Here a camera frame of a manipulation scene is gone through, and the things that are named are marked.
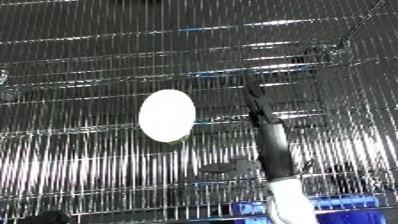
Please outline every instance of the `wire mesh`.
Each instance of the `wire mesh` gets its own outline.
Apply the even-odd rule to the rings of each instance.
[[[3,219],[63,210],[75,223],[214,221],[234,202],[264,201],[261,172],[199,172],[257,158],[246,68],[285,120],[296,167],[315,161],[308,196],[397,207],[398,2],[376,3],[0,0]],[[182,145],[137,125],[143,100],[166,88],[197,107]]]

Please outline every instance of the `ball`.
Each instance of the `ball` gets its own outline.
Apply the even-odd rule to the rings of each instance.
[[[165,89],[145,99],[138,122],[151,139],[176,144],[186,140],[194,126],[195,117],[195,105],[187,94]]]

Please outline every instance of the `robotic arm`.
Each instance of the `robotic arm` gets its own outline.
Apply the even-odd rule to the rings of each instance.
[[[245,101],[254,128],[259,162],[268,180],[268,213],[274,224],[317,224],[314,206],[295,177],[293,159],[282,120],[272,114],[269,98],[250,70],[246,71]]]

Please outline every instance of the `metal grid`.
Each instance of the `metal grid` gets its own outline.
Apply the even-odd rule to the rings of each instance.
[[[331,177],[395,186],[398,2],[386,0],[333,60],[304,55],[338,43],[374,3],[1,0],[7,223],[58,209],[76,223],[198,221],[222,205],[265,200],[261,173],[198,171],[257,156],[241,95],[247,67],[286,121],[297,167],[316,161],[303,177],[309,196],[371,194],[396,207],[394,190],[341,192]],[[165,88],[197,106],[183,145],[153,142],[137,126],[145,97]],[[328,173],[347,161],[352,170]]]

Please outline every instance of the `blue object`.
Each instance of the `blue object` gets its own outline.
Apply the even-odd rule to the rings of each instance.
[[[316,210],[340,210],[377,207],[379,201],[373,196],[320,197],[310,199]],[[234,215],[261,215],[266,210],[265,202],[232,204]],[[378,210],[341,211],[317,215],[320,224],[386,224]],[[272,224],[267,217],[253,217],[235,221],[235,224]]]

